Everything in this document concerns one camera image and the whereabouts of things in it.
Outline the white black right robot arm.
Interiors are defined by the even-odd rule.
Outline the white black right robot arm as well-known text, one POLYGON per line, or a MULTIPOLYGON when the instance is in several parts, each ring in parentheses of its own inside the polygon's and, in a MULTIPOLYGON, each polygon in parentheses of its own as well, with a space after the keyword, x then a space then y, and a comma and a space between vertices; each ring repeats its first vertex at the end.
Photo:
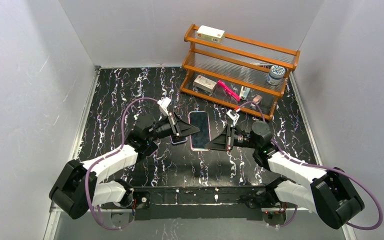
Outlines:
POLYGON ((253 149, 258 166, 281 176, 265 187, 267 204, 292 203, 317 213, 332 229, 339 229, 360 213, 365 204, 343 171, 310 167, 294 160, 272 142, 273 134, 263 121, 252 124, 250 132, 227 125, 205 148, 229 152, 233 147, 253 149))

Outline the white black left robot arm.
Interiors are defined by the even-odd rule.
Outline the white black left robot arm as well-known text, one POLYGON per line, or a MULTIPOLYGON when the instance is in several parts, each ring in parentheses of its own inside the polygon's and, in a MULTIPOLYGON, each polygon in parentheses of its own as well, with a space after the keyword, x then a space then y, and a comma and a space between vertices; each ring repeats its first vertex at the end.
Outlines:
POLYGON ((183 138, 200 132, 197 126, 169 111, 170 102, 168 97, 157 101, 163 115, 158 121, 151 114, 139 116, 133 130, 122 136, 121 145, 114 150, 91 160, 67 162, 49 192, 49 199, 74 220, 89 210, 98 212, 101 205, 108 203, 132 208, 133 187, 123 180, 107 179, 152 155, 158 149, 156 140, 183 138))

